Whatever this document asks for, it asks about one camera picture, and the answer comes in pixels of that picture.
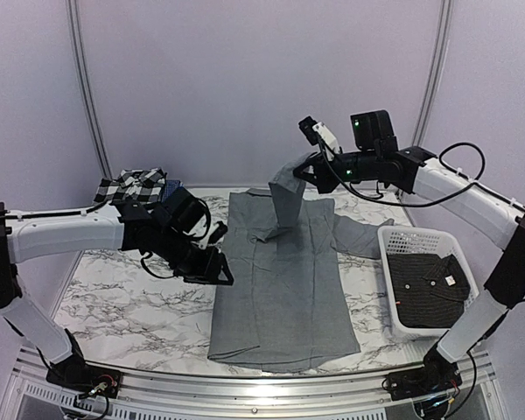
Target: black and white checkered fabric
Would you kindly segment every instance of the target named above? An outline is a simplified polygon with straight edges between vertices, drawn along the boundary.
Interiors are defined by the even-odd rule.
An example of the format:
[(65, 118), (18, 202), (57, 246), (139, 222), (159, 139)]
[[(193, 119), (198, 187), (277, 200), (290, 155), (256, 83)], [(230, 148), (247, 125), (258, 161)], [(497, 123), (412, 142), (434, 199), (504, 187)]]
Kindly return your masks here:
[(165, 173), (161, 168), (150, 171), (122, 171), (117, 179), (102, 179), (94, 203), (114, 200), (136, 200), (155, 203), (165, 188)]

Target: white plastic basket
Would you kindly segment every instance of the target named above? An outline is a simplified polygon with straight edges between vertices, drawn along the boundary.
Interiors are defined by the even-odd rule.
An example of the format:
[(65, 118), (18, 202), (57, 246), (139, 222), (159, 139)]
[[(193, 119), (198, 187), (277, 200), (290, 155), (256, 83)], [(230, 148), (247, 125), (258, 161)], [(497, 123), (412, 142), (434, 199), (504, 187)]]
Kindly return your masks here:
[(465, 272), (466, 279), (471, 285), (469, 298), (465, 301), (465, 309), (479, 295), (479, 290), (474, 282), (473, 273), (466, 262), (465, 255), (452, 234), (433, 229), (420, 227), (383, 226), (377, 235), (383, 262), (383, 272), (387, 284), (387, 297), (391, 312), (393, 334), (408, 340), (422, 337), (440, 337), (447, 331), (446, 328), (408, 328), (399, 320), (395, 303), (395, 292), (389, 271), (387, 255), (393, 254), (437, 254), (444, 258), (450, 254), (455, 255), (458, 263)]

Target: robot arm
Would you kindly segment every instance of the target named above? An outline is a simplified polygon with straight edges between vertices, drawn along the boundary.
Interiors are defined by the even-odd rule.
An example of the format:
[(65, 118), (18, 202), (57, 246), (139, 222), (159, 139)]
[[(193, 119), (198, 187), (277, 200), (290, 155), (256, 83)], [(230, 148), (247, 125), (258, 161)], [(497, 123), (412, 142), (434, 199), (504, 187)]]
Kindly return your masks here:
[[(352, 115), (351, 119), (360, 151), (350, 153), (336, 153), (327, 146), (335, 144), (336, 138), (322, 123), (310, 117), (300, 122), (309, 142), (318, 144), (321, 152), (296, 168), (296, 177), (314, 184), (320, 193), (329, 193), (339, 184), (377, 180), (427, 200), (439, 200), (440, 206), (503, 250), (484, 290), (426, 354), (424, 367), (389, 374), (386, 380), (394, 400), (450, 389), (452, 381), (462, 383), (456, 362), (492, 334), (508, 311), (525, 298), (525, 206), (444, 165), (427, 150), (398, 150), (387, 111)], [(448, 195), (452, 198), (443, 200)]]
[[(206, 221), (202, 236), (190, 234)], [(227, 232), (211, 224), (206, 204), (179, 188), (164, 203), (146, 205), (121, 201), (58, 212), (6, 212), (0, 203), (0, 314), (51, 363), (47, 380), (90, 392), (108, 375), (120, 372), (85, 362), (72, 334), (65, 331), (31, 299), (16, 264), (63, 252), (86, 249), (138, 249), (164, 258), (185, 282), (231, 285), (226, 257), (214, 246)], [(117, 386), (104, 391), (116, 396)]]

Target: gray wall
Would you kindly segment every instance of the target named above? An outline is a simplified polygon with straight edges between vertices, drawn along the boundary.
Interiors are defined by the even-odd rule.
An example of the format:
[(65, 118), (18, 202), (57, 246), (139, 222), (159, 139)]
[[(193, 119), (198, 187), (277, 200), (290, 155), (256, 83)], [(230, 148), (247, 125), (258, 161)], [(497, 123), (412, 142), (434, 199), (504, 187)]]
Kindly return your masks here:
[[(456, 2), (424, 147), (440, 152), (458, 141), (485, 152), (486, 185), (525, 204), (525, 0)], [(479, 167), (469, 150), (456, 150), (448, 160), (470, 174)], [(501, 254), (491, 242), (444, 209), (412, 214), (419, 225), (454, 233), (484, 283)], [(491, 338), (490, 354), (511, 418), (525, 420), (525, 304)]]
[[(0, 201), (26, 210), (85, 206), (99, 177), (64, 3), (0, 0)], [(73, 259), (20, 265), (45, 308)], [(0, 401), (19, 343), (0, 318)]]
[(348, 116), (416, 123), (440, 2), (82, 2), (114, 172), (162, 165), (190, 185), (261, 185), (309, 150), (311, 114), (354, 147)]

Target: white marble table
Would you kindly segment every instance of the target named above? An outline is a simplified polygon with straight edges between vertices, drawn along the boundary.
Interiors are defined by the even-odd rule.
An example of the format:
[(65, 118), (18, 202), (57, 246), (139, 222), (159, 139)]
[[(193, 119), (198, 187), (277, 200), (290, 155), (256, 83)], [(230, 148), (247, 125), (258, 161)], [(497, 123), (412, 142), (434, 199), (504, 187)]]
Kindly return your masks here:
[[(213, 220), (225, 221), (229, 193), (245, 189), (191, 191), (206, 201)], [(399, 207), (369, 203), (347, 192), (305, 193), (308, 200), (324, 197), (335, 199), (337, 214), (357, 221), (377, 225), (393, 218), (395, 224), (410, 224)], [(389, 193), (385, 200), (396, 198)], [(186, 284), (178, 278), (156, 279), (139, 261), (137, 251), (89, 251), (82, 257), (56, 321), (73, 332), (87, 359), (190, 375), (273, 375), (208, 360), (215, 287)], [(149, 265), (161, 276), (171, 274), (161, 259), (152, 258)], [(433, 341), (407, 341), (391, 334), (381, 261), (339, 254), (339, 269), (361, 353), (328, 361), (304, 374), (355, 372), (420, 361)]]

